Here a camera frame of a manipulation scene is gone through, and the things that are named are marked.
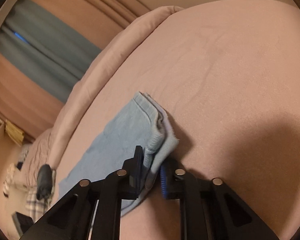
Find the dark folded jeans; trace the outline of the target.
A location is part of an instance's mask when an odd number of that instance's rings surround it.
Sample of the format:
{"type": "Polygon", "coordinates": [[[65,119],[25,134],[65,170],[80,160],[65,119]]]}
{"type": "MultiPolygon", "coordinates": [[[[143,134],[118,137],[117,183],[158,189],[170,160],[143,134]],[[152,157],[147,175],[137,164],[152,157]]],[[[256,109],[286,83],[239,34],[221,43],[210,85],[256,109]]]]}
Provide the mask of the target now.
{"type": "Polygon", "coordinates": [[[52,170],[48,164],[44,164],[37,176],[37,200],[47,199],[52,191],[52,170]]]}

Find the pink duvet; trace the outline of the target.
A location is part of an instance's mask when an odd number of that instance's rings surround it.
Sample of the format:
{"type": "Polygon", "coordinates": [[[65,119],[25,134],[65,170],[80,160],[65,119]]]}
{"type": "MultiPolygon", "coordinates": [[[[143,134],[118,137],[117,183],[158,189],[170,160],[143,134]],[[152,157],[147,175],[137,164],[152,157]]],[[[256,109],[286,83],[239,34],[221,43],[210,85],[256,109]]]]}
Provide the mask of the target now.
{"type": "Polygon", "coordinates": [[[134,20],[92,62],[70,96],[52,128],[48,164],[56,170],[81,119],[102,88],[129,55],[169,16],[183,10],[178,6],[154,9],[134,20]]]}

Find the pink curtain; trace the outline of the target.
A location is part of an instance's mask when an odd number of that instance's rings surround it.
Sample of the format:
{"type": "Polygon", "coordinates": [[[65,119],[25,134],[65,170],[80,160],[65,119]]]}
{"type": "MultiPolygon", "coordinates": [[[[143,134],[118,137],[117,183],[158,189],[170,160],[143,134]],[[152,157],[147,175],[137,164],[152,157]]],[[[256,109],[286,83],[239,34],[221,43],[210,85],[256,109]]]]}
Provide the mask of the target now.
{"type": "MultiPolygon", "coordinates": [[[[75,29],[101,51],[137,17],[148,12],[138,0],[31,1],[75,29]]],[[[53,126],[64,104],[0,53],[0,116],[4,120],[36,138],[53,126]]]]}

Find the plaid pillow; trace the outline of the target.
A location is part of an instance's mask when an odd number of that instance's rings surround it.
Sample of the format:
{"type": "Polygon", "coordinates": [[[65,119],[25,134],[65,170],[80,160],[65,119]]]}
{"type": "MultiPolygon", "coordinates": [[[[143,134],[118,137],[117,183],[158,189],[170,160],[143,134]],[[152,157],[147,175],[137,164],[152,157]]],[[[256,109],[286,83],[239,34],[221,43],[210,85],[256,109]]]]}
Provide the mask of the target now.
{"type": "Polygon", "coordinates": [[[52,196],[38,200],[37,188],[33,187],[30,189],[26,197],[25,208],[34,222],[38,221],[46,213],[51,206],[51,201],[52,196]]]}

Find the pink pillow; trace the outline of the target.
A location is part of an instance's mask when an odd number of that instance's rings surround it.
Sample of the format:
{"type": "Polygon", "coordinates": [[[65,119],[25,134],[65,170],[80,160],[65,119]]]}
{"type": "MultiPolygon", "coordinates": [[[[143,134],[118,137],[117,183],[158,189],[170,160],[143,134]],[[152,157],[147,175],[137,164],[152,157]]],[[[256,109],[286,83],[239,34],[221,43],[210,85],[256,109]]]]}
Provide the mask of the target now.
{"type": "Polygon", "coordinates": [[[30,146],[22,166],[26,187],[37,185],[38,172],[48,160],[51,144],[51,129],[47,129],[30,146]]]}

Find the light blue denim pants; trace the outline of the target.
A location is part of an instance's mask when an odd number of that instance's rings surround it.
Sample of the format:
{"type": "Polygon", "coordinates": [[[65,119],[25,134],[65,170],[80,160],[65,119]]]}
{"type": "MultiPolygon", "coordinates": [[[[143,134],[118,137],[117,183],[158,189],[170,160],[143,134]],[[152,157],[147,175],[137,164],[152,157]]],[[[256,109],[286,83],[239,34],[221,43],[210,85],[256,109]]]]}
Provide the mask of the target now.
{"type": "Polygon", "coordinates": [[[59,182],[58,196],[62,198],[81,179],[104,179],[133,157],[136,146],[141,146],[143,186],[136,200],[122,202],[121,214],[125,215],[152,189],[161,164],[178,144],[166,111],[149,94],[137,92],[93,140],[68,176],[59,182]]]}

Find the pink bed sheet mattress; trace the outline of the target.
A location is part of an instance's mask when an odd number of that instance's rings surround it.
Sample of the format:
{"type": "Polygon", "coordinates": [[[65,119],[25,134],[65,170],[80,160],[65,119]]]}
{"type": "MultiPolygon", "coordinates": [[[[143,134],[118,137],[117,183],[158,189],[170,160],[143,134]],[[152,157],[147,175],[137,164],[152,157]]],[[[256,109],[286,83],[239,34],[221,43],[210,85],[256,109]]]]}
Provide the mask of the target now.
{"type": "Polygon", "coordinates": [[[222,178],[278,235],[300,228],[300,10],[223,0],[169,16],[124,61],[74,131],[62,181],[136,92],[168,113],[173,156],[222,178]]]}

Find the plush toy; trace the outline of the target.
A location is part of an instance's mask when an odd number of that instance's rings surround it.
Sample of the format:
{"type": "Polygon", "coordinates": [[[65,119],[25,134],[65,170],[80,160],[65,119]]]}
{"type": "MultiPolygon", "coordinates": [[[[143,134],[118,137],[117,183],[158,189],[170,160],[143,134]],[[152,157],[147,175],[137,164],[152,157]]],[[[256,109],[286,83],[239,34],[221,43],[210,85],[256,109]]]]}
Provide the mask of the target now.
{"type": "Polygon", "coordinates": [[[30,144],[25,144],[21,147],[16,163],[11,163],[7,169],[6,178],[3,183],[3,195],[8,198],[10,195],[10,189],[14,186],[23,191],[27,191],[29,187],[25,184],[24,179],[21,178],[21,169],[29,153],[30,144]]]}

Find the pale green folded cloth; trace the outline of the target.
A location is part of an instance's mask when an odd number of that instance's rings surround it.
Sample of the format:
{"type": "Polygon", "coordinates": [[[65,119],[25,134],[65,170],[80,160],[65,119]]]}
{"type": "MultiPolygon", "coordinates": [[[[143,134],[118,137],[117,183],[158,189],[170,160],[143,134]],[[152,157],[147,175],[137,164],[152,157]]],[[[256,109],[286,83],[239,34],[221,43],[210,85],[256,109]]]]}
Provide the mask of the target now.
{"type": "Polygon", "coordinates": [[[45,197],[45,205],[47,207],[51,206],[53,195],[54,195],[54,192],[55,192],[55,187],[56,187],[55,184],[56,184],[56,170],[52,170],[52,174],[51,174],[51,189],[48,192],[47,196],[45,197]]]}

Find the teal curtain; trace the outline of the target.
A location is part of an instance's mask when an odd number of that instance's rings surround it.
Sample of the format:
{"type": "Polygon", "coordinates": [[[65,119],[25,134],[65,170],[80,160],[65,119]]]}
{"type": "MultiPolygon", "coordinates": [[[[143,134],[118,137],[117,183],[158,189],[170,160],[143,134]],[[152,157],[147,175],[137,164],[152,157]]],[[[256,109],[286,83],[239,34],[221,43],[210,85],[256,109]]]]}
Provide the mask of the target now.
{"type": "Polygon", "coordinates": [[[101,49],[31,0],[18,0],[0,28],[0,53],[65,103],[101,49]]]}

